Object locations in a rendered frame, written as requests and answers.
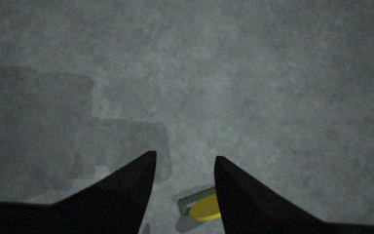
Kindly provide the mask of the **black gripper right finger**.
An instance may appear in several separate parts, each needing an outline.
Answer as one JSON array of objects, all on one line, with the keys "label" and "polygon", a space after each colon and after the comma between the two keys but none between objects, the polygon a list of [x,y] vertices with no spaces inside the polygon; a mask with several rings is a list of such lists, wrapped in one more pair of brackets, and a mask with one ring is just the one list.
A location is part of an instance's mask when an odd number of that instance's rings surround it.
[{"label": "black gripper right finger", "polygon": [[224,156],[215,158],[214,180],[225,234],[374,234],[374,225],[309,214]]}]

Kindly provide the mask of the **gold coin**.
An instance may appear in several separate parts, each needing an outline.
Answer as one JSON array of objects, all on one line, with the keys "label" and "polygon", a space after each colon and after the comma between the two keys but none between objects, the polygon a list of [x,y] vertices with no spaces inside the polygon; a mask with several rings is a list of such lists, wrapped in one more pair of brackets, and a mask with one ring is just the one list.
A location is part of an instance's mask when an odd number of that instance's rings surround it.
[{"label": "gold coin", "polygon": [[194,220],[210,220],[221,216],[216,193],[206,196],[195,203],[190,211],[190,217]]}]

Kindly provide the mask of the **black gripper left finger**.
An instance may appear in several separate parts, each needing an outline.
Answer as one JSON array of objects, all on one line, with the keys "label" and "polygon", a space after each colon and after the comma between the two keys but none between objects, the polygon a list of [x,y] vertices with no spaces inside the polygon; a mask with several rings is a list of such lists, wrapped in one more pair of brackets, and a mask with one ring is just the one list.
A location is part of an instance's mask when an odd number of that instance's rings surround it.
[{"label": "black gripper left finger", "polygon": [[50,205],[0,202],[0,234],[138,234],[151,195],[156,151]]}]

